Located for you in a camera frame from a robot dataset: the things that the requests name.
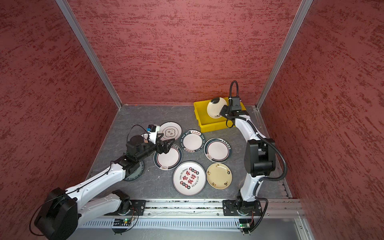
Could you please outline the large white plate red characters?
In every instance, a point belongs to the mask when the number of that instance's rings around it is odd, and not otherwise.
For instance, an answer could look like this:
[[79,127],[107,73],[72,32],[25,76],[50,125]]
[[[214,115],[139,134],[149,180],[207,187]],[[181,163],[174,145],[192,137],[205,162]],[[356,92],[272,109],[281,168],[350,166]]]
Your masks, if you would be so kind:
[[207,175],[205,169],[197,162],[180,164],[173,174],[173,185],[183,196],[195,196],[205,187]]

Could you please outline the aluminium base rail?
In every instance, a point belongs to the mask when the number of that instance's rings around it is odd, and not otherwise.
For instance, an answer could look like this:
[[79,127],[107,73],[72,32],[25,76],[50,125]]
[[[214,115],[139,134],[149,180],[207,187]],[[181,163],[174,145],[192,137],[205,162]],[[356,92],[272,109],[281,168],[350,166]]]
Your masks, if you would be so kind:
[[139,216],[109,214],[85,223],[84,229],[167,229],[167,230],[226,230],[237,231],[260,217],[306,219],[298,199],[270,199],[261,202],[255,213],[241,214],[234,201],[222,199],[147,199],[139,206]]

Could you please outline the green red rim plate left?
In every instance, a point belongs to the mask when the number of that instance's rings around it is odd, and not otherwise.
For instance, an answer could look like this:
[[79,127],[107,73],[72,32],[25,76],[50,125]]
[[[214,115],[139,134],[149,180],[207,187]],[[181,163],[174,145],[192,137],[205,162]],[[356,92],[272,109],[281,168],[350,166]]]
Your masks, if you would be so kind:
[[167,154],[154,154],[154,164],[157,168],[168,171],[176,168],[182,162],[182,158],[182,149],[179,146],[173,144]]

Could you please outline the green rim hao shi plate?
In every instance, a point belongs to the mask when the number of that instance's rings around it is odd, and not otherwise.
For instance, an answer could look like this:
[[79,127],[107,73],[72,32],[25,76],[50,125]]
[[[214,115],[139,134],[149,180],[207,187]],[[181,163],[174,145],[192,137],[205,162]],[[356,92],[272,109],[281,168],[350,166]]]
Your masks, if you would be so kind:
[[188,153],[195,153],[203,149],[205,136],[198,130],[188,130],[180,137],[181,148]]

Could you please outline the green red rim plate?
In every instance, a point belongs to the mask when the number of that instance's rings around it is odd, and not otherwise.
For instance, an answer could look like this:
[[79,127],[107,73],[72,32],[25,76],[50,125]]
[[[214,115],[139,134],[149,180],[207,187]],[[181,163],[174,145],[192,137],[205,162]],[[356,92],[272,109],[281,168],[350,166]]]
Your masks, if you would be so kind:
[[154,164],[157,168],[168,171],[176,168],[182,162],[182,158],[182,149],[179,146],[173,144],[167,154],[154,154]]
[[204,154],[214,163],[224,163],[231,157],[232,148],[224,139],[212,138],[205,143]]

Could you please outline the small cream floral plate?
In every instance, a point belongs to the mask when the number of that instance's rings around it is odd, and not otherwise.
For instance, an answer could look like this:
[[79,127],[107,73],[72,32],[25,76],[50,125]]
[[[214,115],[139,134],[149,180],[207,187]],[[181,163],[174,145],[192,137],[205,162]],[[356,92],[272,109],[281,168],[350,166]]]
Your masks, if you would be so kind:
[[224,106],[227,105],[227,102],[223,98],[214,98],[212,99],[207,106],[207,114],[213,119],[219,119],[221,117],[221,110]]

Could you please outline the right aluminium corner post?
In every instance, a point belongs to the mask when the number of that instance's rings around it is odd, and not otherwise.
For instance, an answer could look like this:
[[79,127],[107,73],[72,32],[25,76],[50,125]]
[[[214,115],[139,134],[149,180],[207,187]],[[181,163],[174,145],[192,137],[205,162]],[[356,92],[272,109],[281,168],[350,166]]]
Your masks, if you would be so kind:
[[280,71],[281,66],[284,63],[284,60],[297,36],[297,33],[299,32],[299,29],[301,25],[303,24],[303,21],[313,3],[313,0],[302,0],[299,8],[297,10],[297,13],[293,19],[293,22],[289,28],[289,31],[286,35],[286,38],[283,42],[283,45],[279,51],[279,54],[277,56],[277,59],[274,63],[274,66],[270,72],[270,75],[267,79],[267,82],[265,84],[265,87],[263,88],[263,91],[256,103],[256,110],[260,111],[262,108],[263,103],[265,102],[267,95]]

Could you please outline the blue white porcelain plate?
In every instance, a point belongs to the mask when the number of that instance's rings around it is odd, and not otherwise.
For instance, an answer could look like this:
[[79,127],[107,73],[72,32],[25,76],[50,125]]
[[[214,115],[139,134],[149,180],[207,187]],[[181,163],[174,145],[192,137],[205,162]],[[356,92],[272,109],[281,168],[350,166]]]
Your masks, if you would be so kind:
[[145,164],[143,161],[140,161],[140,166],[128,177],[124,179],[126,182],[132,182],[137,180],[144,172]]

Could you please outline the cream yellow plate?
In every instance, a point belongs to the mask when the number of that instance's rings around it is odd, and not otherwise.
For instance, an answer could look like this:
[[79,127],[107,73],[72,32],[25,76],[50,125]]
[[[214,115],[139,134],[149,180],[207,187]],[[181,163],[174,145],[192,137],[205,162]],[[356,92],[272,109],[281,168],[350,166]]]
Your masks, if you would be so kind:
[[221,163],[211,164],[207,169],[207,182],[217,190],[228,188],[233,180],[230,168]]

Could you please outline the white plate clover emblem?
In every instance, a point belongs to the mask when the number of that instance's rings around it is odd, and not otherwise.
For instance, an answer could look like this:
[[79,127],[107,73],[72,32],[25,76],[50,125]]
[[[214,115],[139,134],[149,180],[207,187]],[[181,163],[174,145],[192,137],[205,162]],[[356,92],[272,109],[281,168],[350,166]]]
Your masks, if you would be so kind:
[[182,135],[182,127],[175,122],[166,122],[160,126],[160,133],[163,134],[162,141],[175,139],[178,140]]

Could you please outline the yellow plastic bin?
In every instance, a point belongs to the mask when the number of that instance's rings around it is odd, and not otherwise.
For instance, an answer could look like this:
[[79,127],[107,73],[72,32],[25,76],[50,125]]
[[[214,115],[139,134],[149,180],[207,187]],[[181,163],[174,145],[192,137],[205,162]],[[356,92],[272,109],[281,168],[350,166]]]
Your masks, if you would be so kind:
[[[226,97],[223,99],[226,100],[228,105],[229,98]],[[230,121],[228,121],[227,123],[227,119],[225,119],[224,117],[220,117],[219,119],[213,119],[209,117],[209,115],[207,114],[207,106],[210,101],[211,100],[194,102],[194,111],[199,127],[201,129],[200,132],[207,133],[231,127],[233,124]]]

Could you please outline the aluminium corner post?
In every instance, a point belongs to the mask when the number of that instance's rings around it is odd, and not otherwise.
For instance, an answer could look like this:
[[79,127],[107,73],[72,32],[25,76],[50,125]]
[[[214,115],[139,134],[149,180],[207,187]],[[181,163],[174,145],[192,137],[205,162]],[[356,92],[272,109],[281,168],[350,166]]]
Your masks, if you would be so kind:
[[63,13],[65,19],[67,20],[68,24],[70,25],[71,29],[73,30],[75,36],[77,37],[78,41],[80,42],[81,46],[83,47],[85,53],[87,54],[89,60],[91,61],[93,67],[95,68],[96,72],[98,73],[99,77],[101,78],[102,82],[104,83],[107,91],[109,92],[110,96],[114,100],[115,104],[117,105],[117,108],[120,110],[123,106],[123,102],[121,101],[117,91],[115,90],[113,84],[110,81],[110,78],[108,77],[106,71],[104,70],[99,58],[97,57],[94,49],[92,48],[88,38],[86,37],[83,29],[81,28],[78,20],[75,17],[74,12],[72,11],[68,1],[65,0],[56,0],[57,5],[59,6],[61,12]]
[[260,111],[262,108],[263,103],[265,102],[267,95],[280,71],[281,66],[284,63],[284,60],[297,36],[297,33],[299,32],[299,29],[301,25],[303,24],[303,21],[313,3],[313,0],[302,0],[299,8],[297,10],[297,13],[293,19],[293,22],[289,28],[289,31],[286,35],[286,38],[283,42],[283,45],[279,51],[279,54],[277,56],[277,59],[274,63],[274,66],[270,72],[270,75],[267,79],[267,82],[265,84],[265,87],[263,88],[263,91],[256,103],[256,110]]

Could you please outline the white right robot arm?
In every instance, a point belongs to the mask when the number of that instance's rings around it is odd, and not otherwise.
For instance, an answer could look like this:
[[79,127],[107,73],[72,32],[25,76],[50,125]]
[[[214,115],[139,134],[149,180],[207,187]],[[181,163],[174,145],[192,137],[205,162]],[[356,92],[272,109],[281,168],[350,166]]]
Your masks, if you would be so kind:
[[229,97],[229,103],[222,107],[220,115],[231,121],[246,140],[244,165],[247,176],[237,197],[237,209],[245,215],[248,212],[261,212],[259,190],[266,181],[280,181],[271,178],[276,169],[275,142],[265,138],[253,124],[247,111],[243,111],[239,97]]

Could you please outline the left aluminium corner post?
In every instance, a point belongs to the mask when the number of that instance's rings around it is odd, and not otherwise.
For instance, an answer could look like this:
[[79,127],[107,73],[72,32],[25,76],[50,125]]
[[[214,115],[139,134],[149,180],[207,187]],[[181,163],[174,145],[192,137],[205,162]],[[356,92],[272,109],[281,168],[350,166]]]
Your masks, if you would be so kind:
[[99,58],[97,57],[94,49],[92,48],[88,38],[86,37],[83,29],[81,28],[78,20],[75,17],[74,12],[72,11],[68,1],[65,0],[56,0],[57,5],[59,6],[61,12],[63,13],[65,19],[67,20],[68,24],[70,25],[71,29],[73,30],[75,36],[77,37],[78,41],[80,42],[81,46],[83,47],[85,53],[87,54],[89,60],[91,61],[93,67],[95,68],[96,72],[98,73],[99,77],[101,78],[102,82],[104,83],[107,91],[109,92],[110,96],[114,100],[115,104],[117,105],[117,108],[120,110],[123,106],[123,102],[121,101],[117,91],[115,90],[113,84],[110,81],[110,78],[108,77],[106,71],[104,70]]

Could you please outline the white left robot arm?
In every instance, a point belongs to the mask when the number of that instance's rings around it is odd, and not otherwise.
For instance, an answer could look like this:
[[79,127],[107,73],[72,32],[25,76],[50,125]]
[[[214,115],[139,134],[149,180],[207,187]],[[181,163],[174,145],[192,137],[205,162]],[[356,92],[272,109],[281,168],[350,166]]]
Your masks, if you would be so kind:
[[127,152],[104,171],[76,186],[49,192],[29,226],[35,226],[48,240],[66,240],[78,227],[105,214],[137,215],[130,196],[121,190],[96,200],[94,197],[118,182],[137,180],[144,172],[143,160],[153,153],[168,153],[175,139],[163,141],[162,136],[157,134],[147,141],[143,136],[133,136],[127,142]]

